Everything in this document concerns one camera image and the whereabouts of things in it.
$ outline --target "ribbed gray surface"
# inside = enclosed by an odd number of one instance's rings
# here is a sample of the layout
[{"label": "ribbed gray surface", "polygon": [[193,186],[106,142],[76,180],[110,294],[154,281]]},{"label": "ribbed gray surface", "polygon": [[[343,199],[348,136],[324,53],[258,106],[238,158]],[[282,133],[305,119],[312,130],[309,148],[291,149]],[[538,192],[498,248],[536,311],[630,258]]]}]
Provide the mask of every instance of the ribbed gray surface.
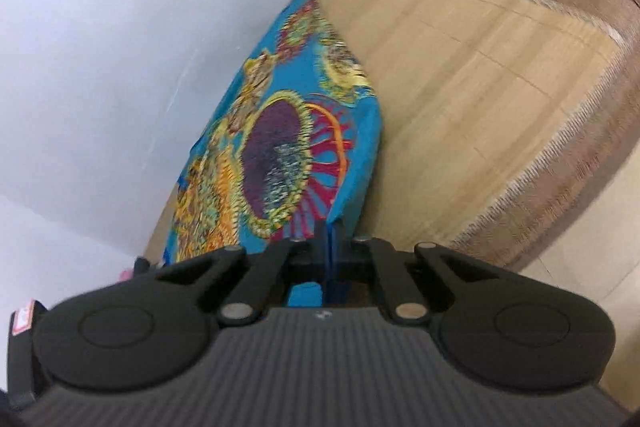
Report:
[{"label": "ribbed gray surface", "polygon": [[56,388],[25,414],[33,427],[618,427],[592,387],[517,396],[450,367],[425,331],[377,309],[276,309],[227,329],[191,370],[153,390],[96,396]]}]

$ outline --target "tiled floor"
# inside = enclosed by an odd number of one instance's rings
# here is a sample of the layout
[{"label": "tiled floor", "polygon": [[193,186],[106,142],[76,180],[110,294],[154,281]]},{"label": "tiled floor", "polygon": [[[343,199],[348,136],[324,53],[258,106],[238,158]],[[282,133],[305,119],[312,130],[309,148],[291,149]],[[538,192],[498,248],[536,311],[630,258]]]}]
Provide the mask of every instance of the tiled floor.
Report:
[{"label": "tiled floor", "polygon": [[602,384],[640,407],[640,147],[600,197],[524,270],[598,302],[616,326],[616,350]]}]

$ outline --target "metal pin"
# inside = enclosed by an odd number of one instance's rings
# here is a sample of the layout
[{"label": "metal pin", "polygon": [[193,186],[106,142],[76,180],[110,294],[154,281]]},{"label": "metal pin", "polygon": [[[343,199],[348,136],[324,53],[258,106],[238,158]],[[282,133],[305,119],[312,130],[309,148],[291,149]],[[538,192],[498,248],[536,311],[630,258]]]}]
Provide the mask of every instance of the metal pin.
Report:
[{"label": "metal pin", "polygon": [[405,302],[396,307],[396,315],[401,319],[421,319],[427,314],[427,308],[417,302]]},{"label": "metal pin", "polygon": [[249,306],[249,304],[245,304],[244,302],[234,302],[231,304],[227,304],[222,307],[220,313],[226,319],[232,321],[239,321],[250,317],[254,312],[254,309]]}]

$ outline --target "patterned fabric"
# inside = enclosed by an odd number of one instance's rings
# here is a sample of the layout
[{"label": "patterned fabric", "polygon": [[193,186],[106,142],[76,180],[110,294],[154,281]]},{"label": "patterned fabric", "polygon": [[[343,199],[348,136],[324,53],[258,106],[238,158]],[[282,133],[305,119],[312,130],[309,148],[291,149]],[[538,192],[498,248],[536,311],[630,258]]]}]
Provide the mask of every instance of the patterned fabric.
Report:
[{"label": "patterned fabric", "polygon": [[262,251],[353,232],[378,147],[380,110],[317,0],[292,0],[242,66],[178,179],[167,263],[224,245]]}]

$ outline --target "silver rivet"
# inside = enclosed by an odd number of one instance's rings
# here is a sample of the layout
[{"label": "silver rivet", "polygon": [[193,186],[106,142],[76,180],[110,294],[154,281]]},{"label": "silver rivet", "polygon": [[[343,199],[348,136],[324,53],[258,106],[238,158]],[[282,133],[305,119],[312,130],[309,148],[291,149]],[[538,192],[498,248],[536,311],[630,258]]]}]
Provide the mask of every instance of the silver rivet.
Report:
[{"label": "silver rivet", "polygon": [[333,315],[332,312],[329,312],[327,310],[320,310],[319,312],[316,312],[316,318],[320,319],[321,321],[327,320],[332,315]]},{"label": "silver rivet", "polygon": [[427,308],[417,302],[405,302],[396,307],[396,315],[401,319],[421,319],[427,314]]},{"label": "silver rivet", "polygon": [[251,316],[254,309],[249,304],[244,304],[244,302],[234,302],[223,306],[220,312],[226,319],[239,321]]}]

